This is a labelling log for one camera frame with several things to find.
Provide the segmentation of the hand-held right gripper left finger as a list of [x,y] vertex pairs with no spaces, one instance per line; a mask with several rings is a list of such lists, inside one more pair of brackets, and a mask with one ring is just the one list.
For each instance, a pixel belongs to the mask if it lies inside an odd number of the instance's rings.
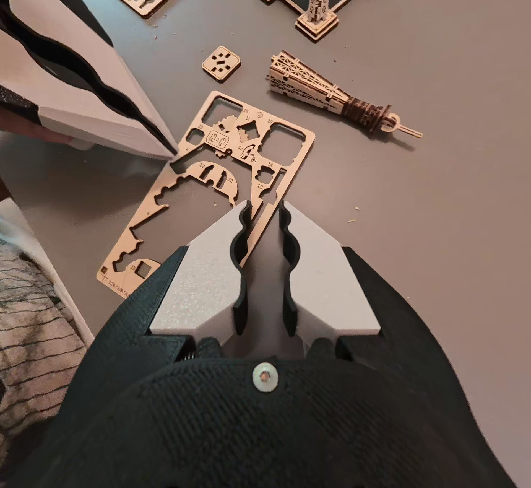
[[242,201],[193,239],[159,305],[150,332],[214,338],[224,345],[248,321],[242,261],[248,253],[252,204]]

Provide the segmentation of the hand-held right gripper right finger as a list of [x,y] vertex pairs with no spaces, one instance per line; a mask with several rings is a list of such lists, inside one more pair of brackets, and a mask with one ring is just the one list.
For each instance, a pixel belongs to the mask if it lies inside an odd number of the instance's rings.
[[374,336],[381,326],[339,241],[286,201],[278,206],[289,264],[282,319],[308,352],[316,339]]

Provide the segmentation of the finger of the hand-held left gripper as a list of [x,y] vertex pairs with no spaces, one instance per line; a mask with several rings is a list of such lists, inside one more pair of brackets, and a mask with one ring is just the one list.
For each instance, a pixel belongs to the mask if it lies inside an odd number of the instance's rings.
[[86,143],[161,160],[174,157],[139,121],[112,111],[91,91],[57,79],[4,31],[1,103],[36,124]]
[[[172,153],[177,143],[114,46],[59,0],[8,0],[7,33],[57,79],[91,91],[112,111],[139,121]],[[73,138],[70,146],[93,145]]]

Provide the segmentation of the wooden sheet with arch cutouts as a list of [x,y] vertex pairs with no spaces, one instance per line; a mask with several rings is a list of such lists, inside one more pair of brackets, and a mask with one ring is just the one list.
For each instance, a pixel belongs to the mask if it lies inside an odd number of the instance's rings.
[[[266,157],[263,146],[272,131],[281,127],[302,138],[301,148],[287,164]],[[144,264],[150,277],[160,263],[151,259],[137,259],[119,271],[117,264],[125,255],[135,253],[143,243],[134,230],[169,208],[159,204],[163,194],[176,187],[180,180],[192,178],[224,195],[232,207],[236,206],[238,184],[234,175],[214,161],[190,164],[176,173],[172,164],[181,163],[189,155],[206,147],[218,158],[232,158],[251,171],[251,225],[247,253],[240,261],[244,266],[266,230],[274,212],[295,179],[315,141],[315,133],[251,106],[219,91],[213,91],[196,114],[188,130],[178,143],[176,158],[161,170],[124,231],[96,273],[96,279],[121,298],[128,298],[145,280],[139,271]]]

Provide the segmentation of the wooden tower model spire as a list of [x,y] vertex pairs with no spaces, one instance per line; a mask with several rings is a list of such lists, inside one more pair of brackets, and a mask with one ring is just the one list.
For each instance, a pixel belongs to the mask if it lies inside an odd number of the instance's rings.
[[391,105],[374,105],[348,94],[287,51],[271,57],[267,80],[271,91],[335,113],[368,133],[401,131],[423,137],[404,126]]

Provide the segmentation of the grey desk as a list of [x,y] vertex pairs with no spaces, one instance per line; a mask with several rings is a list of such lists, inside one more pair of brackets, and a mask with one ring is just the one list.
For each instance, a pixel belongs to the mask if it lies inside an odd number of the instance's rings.
[[[285,199],[409,299],[530,487],[530,0],[352,0],[318,43],[281,0],[169,0],[149,20],[84,2],[177,140],[214,90],[316,134]],[[223,84],[201,66],[220,45],[242,63]],[[284,49],[424,137],[270,93]],[[122,301],[96,272],[161,163],[1,134],[2,178],[94,334]]]

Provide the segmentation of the person's left hand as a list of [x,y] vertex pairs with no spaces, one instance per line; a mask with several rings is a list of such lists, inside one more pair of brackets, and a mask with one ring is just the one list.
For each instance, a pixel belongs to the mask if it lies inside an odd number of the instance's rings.
[[73,138],[64,134],[56,133],[46,127],[33,123],[1,123],[1,131],[26,136],[31,139],[68,145]]

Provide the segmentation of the smooth-edged square wooden plate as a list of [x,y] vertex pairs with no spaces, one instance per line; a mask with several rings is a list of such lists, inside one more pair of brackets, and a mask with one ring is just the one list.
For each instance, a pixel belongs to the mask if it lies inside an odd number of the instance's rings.
[[202,63],[202,69],[220,83],[227,80],[240,66],[240,57],[225,46],[218,46]]

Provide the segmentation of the person's clothing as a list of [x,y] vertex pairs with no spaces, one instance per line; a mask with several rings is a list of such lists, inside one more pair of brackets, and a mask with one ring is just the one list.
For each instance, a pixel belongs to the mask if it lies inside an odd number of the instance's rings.
[[87,352],[49,279],[1,241],[1,461],[30,426],[54,417]]

